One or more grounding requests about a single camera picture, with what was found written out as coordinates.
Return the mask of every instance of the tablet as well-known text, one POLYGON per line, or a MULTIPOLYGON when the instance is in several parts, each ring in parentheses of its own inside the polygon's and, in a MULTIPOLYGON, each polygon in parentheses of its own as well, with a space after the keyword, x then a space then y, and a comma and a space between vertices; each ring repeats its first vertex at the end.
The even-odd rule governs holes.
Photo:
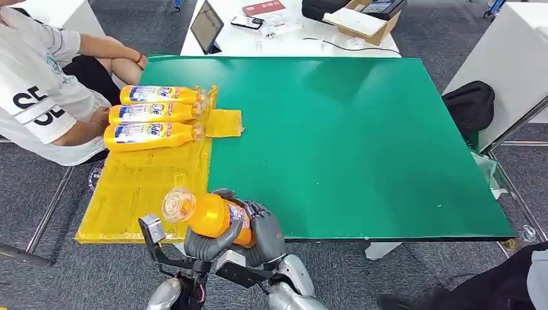
POLYGON ((215 46, 215 39, 223 26, 223 21, 206 0, 190 27, 204 54, 220 51, 215 46))

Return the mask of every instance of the yellow mat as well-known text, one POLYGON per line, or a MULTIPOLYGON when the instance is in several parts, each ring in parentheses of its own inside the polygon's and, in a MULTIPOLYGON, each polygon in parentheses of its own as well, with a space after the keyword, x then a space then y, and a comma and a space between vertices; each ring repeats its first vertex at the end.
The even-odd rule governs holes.
MULTIPOLYGON (((175 186, 192 192, 207 190, 211 137, 240 136, 239 110, 214 110, 217 88, 209 92, 202 121, 208 138, 180 147, 136 152, 111 152, 75 239, 80 243, 143 243, 137 219, 161 217, 163 197, 175 186)), ((181 242, 185 223, 162 220, 166 242, 181 242)))

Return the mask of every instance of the orange bottle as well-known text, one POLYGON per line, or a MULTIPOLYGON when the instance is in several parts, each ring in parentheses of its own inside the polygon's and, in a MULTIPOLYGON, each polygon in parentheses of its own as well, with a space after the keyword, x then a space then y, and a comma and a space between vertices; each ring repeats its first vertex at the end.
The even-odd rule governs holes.
POLYGON ((217 194, 194 195, 185 187, 175 187, 163 199, 162 214, 166 221, 187 222, 195 233, 210 238, 219 237, 233 221, 243 219, 244 225, 234 243, 245 247, 253 245, 244 208, 217 194))
POLYGON ((201 103, 206 94, 199 88, 163 87, 163 86, 132 86, 128 85, 120 90, 122 105, 137 103, 180 102, 187 105, 201 103))
POLYGON ((109 112, 109 123, 115 125, 154 121, 189 121, 200 118, 203 111, 202 105, 199 103, 192 105, 180 102, 115 105, 109 112))
POLYGON ((183 123, 129 123, 110 125, 105 130, 104 140, 113 152, 178 147, 188 141, 204 137, 202 124, 183 123))

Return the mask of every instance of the green table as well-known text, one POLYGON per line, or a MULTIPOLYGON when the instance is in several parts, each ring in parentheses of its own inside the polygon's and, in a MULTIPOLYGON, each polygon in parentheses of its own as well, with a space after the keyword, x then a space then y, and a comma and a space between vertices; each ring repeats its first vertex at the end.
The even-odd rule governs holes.
POLYGON ((157 57, 143 85, 218 85, 241 138, 215 139, 209 190, 262 202, 294 240, 513 236, 418 59, 157 57))

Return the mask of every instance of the black shorts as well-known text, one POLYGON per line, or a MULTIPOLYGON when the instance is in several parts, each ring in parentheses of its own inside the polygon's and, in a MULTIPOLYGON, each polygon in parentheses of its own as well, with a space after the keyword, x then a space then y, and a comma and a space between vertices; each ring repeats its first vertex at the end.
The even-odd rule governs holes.
POLYGON ((120 89, 112 81, 107 69, 95 57, 76 56, 63 71, 68 76, 76 76, 82 85, 105 96, 111 105, 120 104, 120 89))

